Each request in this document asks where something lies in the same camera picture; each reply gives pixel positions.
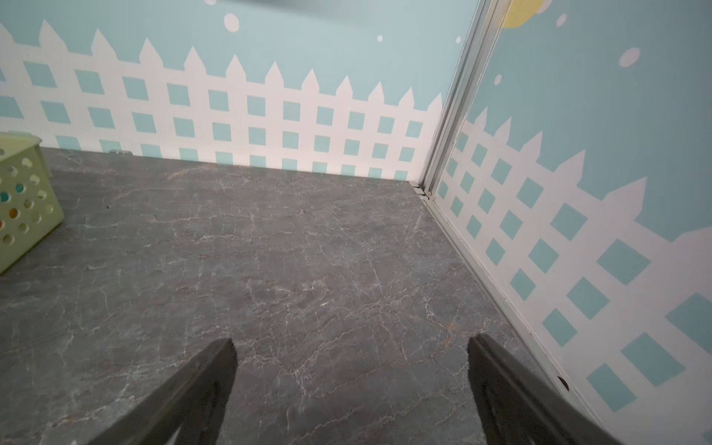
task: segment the green plastic basket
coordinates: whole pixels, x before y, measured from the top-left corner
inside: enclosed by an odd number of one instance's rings
[[[64,219],[40,142],[0,133],[0,273]]]

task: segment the wall mural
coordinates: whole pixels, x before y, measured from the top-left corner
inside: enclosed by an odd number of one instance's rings
[[[129,3],[0,5],[0,130],[47,147],[417,179],[476,8]]]
[[[436,192],[627,444],[712,444],[710,19],[705,4],[515,2]]]

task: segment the baseboard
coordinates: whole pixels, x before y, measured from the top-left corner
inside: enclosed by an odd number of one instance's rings
[[[433,216],[437,224],[442,229],[445,236],[447,236],[450,243],[455,248],[457,253],[462,257],[463,262],[468,267],[470,272],[476,277],[476,279],[485,286],[486,290],[492,295],[492,299],[495,301],[498,309],[502,314],[507,317],[512,326],[515,328],[522,341],[527,345],[532,355],[536,359],[537,363],[542,367],[544,373],[549,377],[551,384],[560,393],[564,400],[569,402],[576,410],[589,417],[594,422],[603,426],[602,420],[594,413],[591,406],[586,403],[582,395],[569,384],[569,389],[566,389],[564,384],[559,380],[559,377],[563,378],[567,382],[570,379],[566,375],[561,367],[554,361],[551,356],[546,352],[544,347],[539,343],[537,337],[532,333],[529,325],[524,321],[521,314],[514,308],[514,306],[509,302],[509,299],[505,297],[505,293],[499,286],[496,285],[491,275],[484,268],[480,260],[467,248],[465,242],[460,238],[455,228],[450,224],[450,222],[442,216],[440,209],[435,205],[435,203],[428,199],[428,197],[419,190],[418,196],[425,204],[430,214]]]

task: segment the white polka dot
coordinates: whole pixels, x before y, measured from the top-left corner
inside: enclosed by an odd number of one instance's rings
[[[553,0],[544,0],[544,3],[541,4],[541,6],[539,7],[539,9],[537,9],[536,13],[537,13],[537,14],[541,14],[542,12],[546,11],[547,8],[549,7],[549,5],[551,5],[551,2],[552,2],[552,1],[553,1]]]
[[[623,68],[628,68],[638,61],[638,57],[640,57],[640,48],[630,48],[621,55],[621,58],[618,59],[618,64]]]
[[[237,16],[231,12],[225,14],[223,23],[225,23],[225,29],[231,33],[236,33],[237,30],[240,29],[240,21],[237,19]]]

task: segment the white picket fence mural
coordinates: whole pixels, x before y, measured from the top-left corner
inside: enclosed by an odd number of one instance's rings
[[[160,147],[161,157],[180,159],[179,149],[188,148],[196,150],[198,160],[204,162],[220,162],[216,159],[216,152],[220,152],[231,154],[233,163],[239,165],[250,165],[251,161],[255,164],[255,159],[261,159],[265,167],[282,168],[283,159],[294,159],[297,169],[304,171],[312,171],[314,163],[322,163],[319,171],[323,171],[325,164],[325,172],[341,174],[342,166],[347,165],[354,166],[356,176],[377,172],[384,179],[414,180],[421,172],[442,109],[440,96],[427,110],[414,109],[412,90],[408,90],[398,106],[386,105],[380,83],[368,100],[356,100],[348,77],[335,95],[321,94],[313,71],[301,90],[285,88],[276,63],[264,84],[248,82],[236,56],[225,77],[207,75],[194,48],[184,70],[172,70],[164,68],[148,40],[139,63],[119,61],[99,31],[93,41],[92,56],[69,53],[47,22],[42,25],[39,40],[40,47],[16,45],[10,33],[0,26],[0,70],[6,79],[0,81],[0,96],[14,98],[23,115],[23,119],[0,117],[0,130],[32,132],[47,147],[57,147],[56,136],[61,135],[76,137],[81,149],[88,151],[101,151],[99,141],[108,140],[118,141],[122,150],[134,155],[142,154],[142,145],[154,145]],[[33,85],[24,62],[48,65],[57,88]],[[98,73],[104,94],[83,93],[75,70]],[[124,76],[143,79],[149,100],[129,99]],[[171,104],[169,83],[187,86],[190,106]],[[208,90],[227,92],[229,111],[212,110]],[[265,116],[248,114],[248,96],[264,98]],[[41,106],[43,100],[64,104],[71,124],[49,122]],[[298,122],[283,119],[285,101],[300,104]],[[331,126],[316,123],[318,107],[333,109]],[[115,128],[95,127],[88,108],[110,110]],[[137,131],[134,112],[151,115],[156,132]],[[351,112],[365,115],[362,130],[348,128]],[[177,136],[175,117],[192,120],[194,137]],[[389,134],[378,131],[381,117],[394,118]],[[417,137],[412,137],[413,132],[406,136],[411,121],[422,123]],[[213,122],[230,125],[231,141],[214,139]],[[264,129],[264,145],[250,143],[250,127]],[[283,148],[283,132],[299,134],[298,149]],[[328,152],[315,151],[315,136],[330,138]],[[346,140],[359,141],[357,155],[345,154]],[[372,156],[375,144],[388,146],[384,158]],[[410,161],[400,160],[403,147],[414,149]]]
[[[453,149],[451,155],[458,166],[453,176],[443,176],[448,192],[444,199],[436,194],[442,214],[554,359],[572,390],[578,391],[613,434],[628,444],[704,444],[701,434],[712,429],[712,355],[673,326],[666,315],[695,293],[712,298],[712,228],[668,242],[635,221],[642,210],[645,178],[603,200],[596,199],[577,187],[583,152],[551,172],[536,162],[542,133],[518,152],[507,145],[511,119],[493,136],[484,131],[486,118],[487,109],[474,124],[464,123],[467,143],[462,152]],[[471,160],[477,145],[487,149],[481,167]],[[503,184],[491,176],[500,159],[511,165]],[[466,172],[474,177],[469,193],[460,186]],[[533,208],[517,198],[527,178],[543,187]],[[495,197],[489,212],[478,205],[485,188]],[[459,216],[451,209],[455,197],[463,202]],[[588,218],[571,241],[551,225],[564,203]],[[500,228],[508,211],[522,221],[513,239]],[[481,223],[475,238],[467,231],[471,216]],[[486,254],[493,239],[504,250],[498,264]],[[540,239],[559,255],[546,273],[529,258]],[[650,261],[627,286],[597,263],[616,240]],[[535,284],[526,299],[511,285],[520,269]],[[610,300],[592,319],[567,297],[582,277]],[[563,346],[543,325],[554,309],[577,331]],[[684,371],[657,387],[645,378],[621,353],[643,333],[668,351]],[[634,395],[634,400],[623,402],[615,412],[587,380],[603,364]]]

